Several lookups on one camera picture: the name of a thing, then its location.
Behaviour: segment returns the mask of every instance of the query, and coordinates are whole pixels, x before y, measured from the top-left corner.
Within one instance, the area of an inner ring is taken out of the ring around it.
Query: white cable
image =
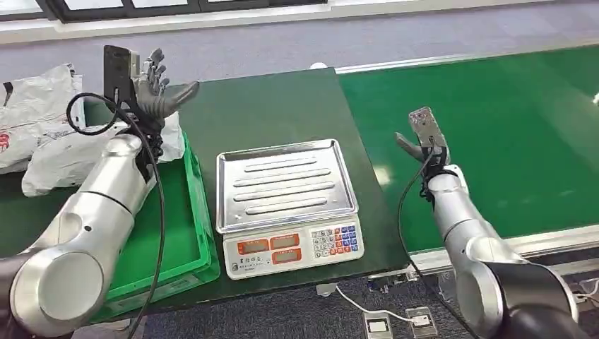
[[[597,291],[599,291],[599,279],[595,280],[595,288],[593,288],[591,293],[576,293],[576,295],[580,297],[592,297]]]
[[[404,318],[402,316],[398,316],[397,314],[387,311],[386,309],[381,309],[378,311],[369,311],[367,309],[365,309],[364,307],[361,307],[360,305],[356,304],[356,302],[354,302],[353,300],[351,300],[347,295],[344,295],[343,292],[341,292],[341,290],[339,290],[339,286],[335,286],[335,288],[337,289],[337,292],[339,292],[339,294],[341,295],[341,297],[345,298],[345,300],[349,301],[352,303],[352,305],[356,306],[358,309],[360,309],[360,311],[364,312],[364,313],[370,313],[370,314],[375,314],[375,313],[387,313],[390,316],[393,316],[399,320],[403,320],[403,321],[407,321],[408,323],[413,323],[414,321],[412,319],[408,319],[408,318]]]

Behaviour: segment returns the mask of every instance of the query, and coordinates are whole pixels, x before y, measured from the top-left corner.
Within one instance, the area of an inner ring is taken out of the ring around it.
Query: scale keypad
[[[314,256],[326,258],[358,250],[355,226],[332,227],[312,232]]]

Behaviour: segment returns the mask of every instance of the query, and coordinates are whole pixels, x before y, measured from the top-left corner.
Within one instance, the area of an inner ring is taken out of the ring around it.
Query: window
[[[324,4],[327,0],[0,0],[28,2],[63,23]]]
[[[0,21],[45,18],[35,0],[0,0]]]

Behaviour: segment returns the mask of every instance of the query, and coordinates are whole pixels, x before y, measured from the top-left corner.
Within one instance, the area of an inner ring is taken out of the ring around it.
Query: orange digital display
[[[237,251],[241,255],[268,251],[268,240],[258,239],[250,242],[238,242]]]
[[[271,238],[271,249],[284,249],[300,244],[300,236],[296,234],[282,235]]]
[[[301,249],[286,249],[273,253],[273,264],[289,263],[291,261],[302,260]]]

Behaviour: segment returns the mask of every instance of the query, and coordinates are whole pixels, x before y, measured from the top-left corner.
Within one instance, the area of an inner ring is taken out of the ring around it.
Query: green plastic crate
[[[210,225],[197,157],[184,134],[183,159],[160,164],[165,190],[165,249],[152,301],[215,280],[220,265]],[[106,302],[92,319],[105,321],[146,302],[160,239],[158,190],[154,188],[135,218],[135,226],[117,264]]]

